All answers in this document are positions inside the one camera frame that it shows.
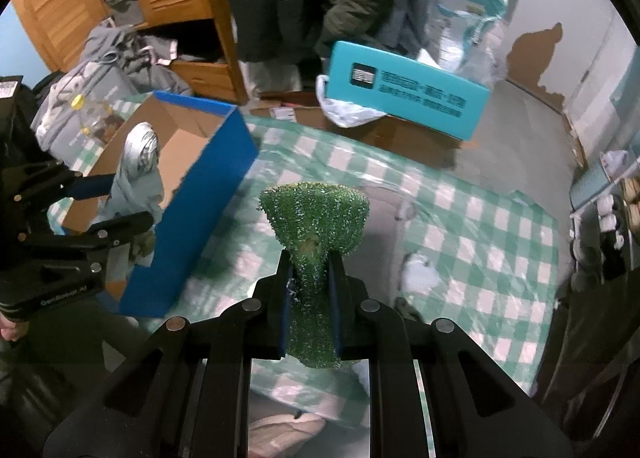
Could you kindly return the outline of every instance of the green glittery object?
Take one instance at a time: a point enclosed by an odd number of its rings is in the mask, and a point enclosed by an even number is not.
[[[336,367],[325,263],[329,250],[344,256],[358,246],[369,199],[342,185],[301,182],[265,189],[260,205],[296,269],[287,353],[310,368]]]

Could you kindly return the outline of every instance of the concrete floor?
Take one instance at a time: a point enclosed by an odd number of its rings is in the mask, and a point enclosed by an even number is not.
[[[508,82],[495,87],[455,176],[501,194],[519,190],[558,220],[558,285],[571,276],[569,188],[575,157],[561,116]],[[367,458],[369,431],[327,423],[297,458]]]

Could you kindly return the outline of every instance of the wooden drawer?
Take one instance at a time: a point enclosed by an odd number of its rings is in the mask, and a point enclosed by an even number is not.
[[[238,102],[229,67],[224,63],[173,61],[169,68],[182,77],[198,95]]]

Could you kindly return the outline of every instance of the cardboard box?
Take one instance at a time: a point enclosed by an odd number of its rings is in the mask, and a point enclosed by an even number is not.
[[[339,41],[327,97],[423,124],[469,140],[490,91],[438,68],[368,46]]]
[[[456,150],[473,147],[472,142],[462,142],[393,115],[356,128],[341,128],[326,118],[321,108],[294,108],[294,113],[296,122],[303,126],[330,131],[436,169],[453,167]],[[269,108],[263,107],[252,109],[251,114],[257,117],[273,115]]]
[[[110,297],[102,298],[117,313],[157,317],[180,293],[258,152],[235,106],[155,92],[118,130],[89,176],[116,171],[125,139],[140,122],[152,125],[161,146],[164,213],[156,225],[156,251],[150,267],[136,266],[127,283],[108,284]],[[65,230],[85,231],[97,205],[97,199],[73,202]]]

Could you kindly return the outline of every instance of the clear plastic bag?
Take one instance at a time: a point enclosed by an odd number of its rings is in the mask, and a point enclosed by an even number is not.
[[[424,43],[438,65],[488,88],[506,75],[495,53],[504,37],[506,0],[430,0]]]
[[[377,118],[384,117],[386,113],[374,110],[373,108],[364,108],[353,102],[336,101],[328,99],[325,95],[326,84],[329,77],[319,75],[316,78],[316,97],[320,102],[322,112],[330,121],[341,128],[354,128],[361,126],[367,122],[372,122]]]

